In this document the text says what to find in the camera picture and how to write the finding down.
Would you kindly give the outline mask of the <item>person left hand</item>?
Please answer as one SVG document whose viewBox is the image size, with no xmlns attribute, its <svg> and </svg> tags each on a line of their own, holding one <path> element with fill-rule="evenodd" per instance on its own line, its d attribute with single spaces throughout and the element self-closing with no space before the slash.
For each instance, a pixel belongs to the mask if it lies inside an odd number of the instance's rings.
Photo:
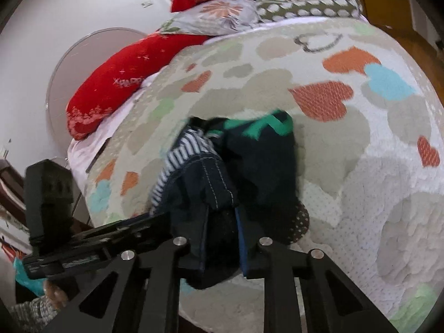
<svg viewBox="0 0 444 333">
<path fill-rule="evenodd" d="M 49 280 L 44 281 L 44 294 L 52 306 L 58 311 L 63 309 L 69 303 L 66 293 Z"/>
</svg>

